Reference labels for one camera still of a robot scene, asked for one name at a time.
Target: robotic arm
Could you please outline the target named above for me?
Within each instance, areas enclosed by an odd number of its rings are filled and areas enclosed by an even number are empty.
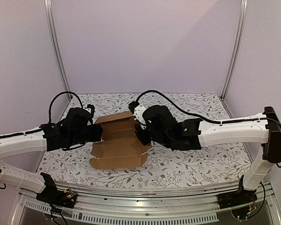
[[[223,143],[260,143],[257,157],[249,171],[240,178],[237,191],[219,194],[220,208],[229,208],[257,200],[256,189],[271,168],[281,162],[281,127],[272,107],[253,116],[209,120],[201,118],[177,122],[166,106],[154,105],[146,109],[137,101],[129,109],[139,122],[135,125],[138,139],[147,144],[151,140],[172,150],[200,150]]]
[[[75,192],[59,191],[50,175],[32,173],[11,166],[1,159],[27,152],[72,150],[86,142],[101,141],[100,125],[93,124],[94,106],[71,108],[58,123],[47,123],[32,130],[0,136],[0,183],[37,193],[37,199],[49,204],[73,208]]]

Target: floral tablecloth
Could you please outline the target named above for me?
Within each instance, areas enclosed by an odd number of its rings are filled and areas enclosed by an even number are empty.
[[[219,98],[214,94],[166,94],[184,110],[200,113],[211,119],[229,118]],[[87,94],[79,95],[86,106],[95,105],[94,119],[98,116],[120,113],[128,110],[128,104],[138,94]],[[147,94],[140,102],[151,105],[166,105],[177,121],[187,116],[161,96]],[[79,107],[73,98],[65,111]],[[248,170],[251,163],[242,143],[222,144],[202,150],[171,151],[153,143],[149,156],[141,168],[96,170],[89,164],[93,157],[92,143],[72,151],[56,150],[46,152],[38,171],[49,173],[55,180],[112,188],[178,188],[215,184],[237,180]]]

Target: floral patterned surface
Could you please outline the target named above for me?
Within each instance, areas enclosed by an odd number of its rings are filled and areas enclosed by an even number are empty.
[[[166,94],[181,108],[200,113],[211,119],[229,118],[219,98],[213,94]],[[127,111],[128,104],[138,94],[80,95],[83,104],[95,105],[94,119],[98,116]],[[177,121],[190,116],[181,113],[161,96],[147,94],[140,102],[169,107]],[[65,112],[79,107],[73,98]],[[237,180],[251,163],[242,143],[215,145],[202,150],[172,151],[157,143],[152,144],[149,156],[141,168],[96,170],[89,164],[93,157],[92,143],[77,150],[46,152],[38,168],[55,180],[84,185],[113,188],[179,188],[215,184]]]

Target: brown cardboard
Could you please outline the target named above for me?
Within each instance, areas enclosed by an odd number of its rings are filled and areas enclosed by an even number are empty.
[[[93,144],[91,154],[96,158],[89,160],[93,168],[135,168],[146,162],[151,145],[142,145],[136,137],[131,112],[102,116],[96,123],[103,129],[103,142]]]

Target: cardboard box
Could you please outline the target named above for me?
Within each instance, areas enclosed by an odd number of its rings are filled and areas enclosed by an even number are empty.
[[[95,169],[135,168],[144,165],[150,144],[142,145],[134,133],[137,122],[131,112],[99,117],[96,121],[103,128],[102,142],[93,144],[89,160]]]

